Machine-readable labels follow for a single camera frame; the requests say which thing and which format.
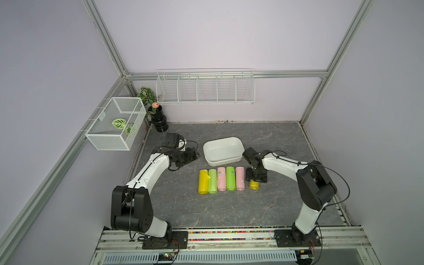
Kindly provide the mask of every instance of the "yellow roll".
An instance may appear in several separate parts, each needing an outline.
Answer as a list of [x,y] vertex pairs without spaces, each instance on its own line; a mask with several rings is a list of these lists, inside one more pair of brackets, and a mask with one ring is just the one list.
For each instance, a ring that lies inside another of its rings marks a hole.
[[208,181],[209,175],[206,169],[203,169],[199,172],[199,193],[207,194],[208,193]]
[[252,189],[252,190],[257,190],[257,189],[259,189],[259,182],[256,182],[256,181],[253,181],[253,180],[250,180],[250,188]]

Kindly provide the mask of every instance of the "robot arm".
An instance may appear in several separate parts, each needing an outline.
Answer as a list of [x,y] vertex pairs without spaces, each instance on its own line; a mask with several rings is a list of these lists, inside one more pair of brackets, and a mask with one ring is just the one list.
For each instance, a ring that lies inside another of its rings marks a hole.
[[[197,159],[195,149],[186,148],[186,143],[179,134],[167,134],[163,145],[152,151],[142,170],[125,186],[117,186],[113,190],[112,228],[137,231],[165,245],[171,242],[171,226],[153,215],[150,192],[171,163],[180,168]],[[319,167],[320,162],[298,162],[274,156],[271,151],[258,153],[253,148],[246,149],[243,157],[252,165],[252,168],[246,169],[246,180],[267,182],[267,171],[271,170],[298,182],[304,203],[292,225],[292,237],[296,244],[309,241],[320,213],[337,192],[328,173]]]
[[179,134],[167,134],[165,142],[152,151],[149,161],[140,172],[125,186],[117,186],[113,190],[112,228],[137,231],[152,237],[165,237],[165,242],[170,240],[169,223],[153,215],[150,192],[171,163],[180,168],[197,159],[194,148],[186,148],[186,143]]
[[292,236],[296,243],[308,241],[315,230],[315,223],[323,208],[336,194],[337,188],[320,162],[310,163],[280,158],[272,151],[256,152],[248,148],[243,157],[252,165],[246,170],[246,180],[267,182],[267,171],[283,174],[299,185],[303,205],[299,216],[292,225]]

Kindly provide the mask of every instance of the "black vase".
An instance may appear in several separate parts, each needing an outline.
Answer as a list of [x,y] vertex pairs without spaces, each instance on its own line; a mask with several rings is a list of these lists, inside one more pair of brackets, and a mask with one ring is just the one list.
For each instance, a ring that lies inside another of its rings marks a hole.
[[[151,112],[152,107],[150,106],[147,111]],[[168,129],[168,124],[166,123],[166,116],[163,115],[162,106],[157,107],[156,113],[151,115],[152,123],[155,125],[156,131],[164,132]]]

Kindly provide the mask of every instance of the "white ceramic dish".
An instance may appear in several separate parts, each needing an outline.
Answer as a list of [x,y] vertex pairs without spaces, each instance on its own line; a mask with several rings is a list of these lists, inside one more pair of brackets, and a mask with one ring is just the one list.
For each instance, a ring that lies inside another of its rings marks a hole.
[[244,147],[237,137],[229,137],[206,142],[203,145],[205,159],[211,167],[239,162]]

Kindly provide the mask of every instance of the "gray marble tabletop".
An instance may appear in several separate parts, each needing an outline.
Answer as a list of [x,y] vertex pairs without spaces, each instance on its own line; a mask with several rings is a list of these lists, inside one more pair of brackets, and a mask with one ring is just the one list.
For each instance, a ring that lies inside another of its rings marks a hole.
[[[203,145],[207,141],[238,137],[244,148],[256,151],[283,150],[287,158],[310,162],[312,152],[297,123],[192,123],[170,124],[167,132],[178,133],[186,140],[199,144],[200,158],[178,171],[164,171],[151,191],[154,215],[169,221],[173,228],[228,227],[228,226],[291,226],[296,220],[302,199],[297,183],[281,174],[268,171],[268,182],[251,190],[246,182],[244,191],[225,191],[217,194],[198,193],[199,171],[211,169],[207,164]],[[161,146],[165,133],[153,128],[148,137],[139,169],[148,161],[151,151]],[[224,165],[244,166],[239,162]],[[343,222],[335,206],[321,215],[322,226],[338,226]]]

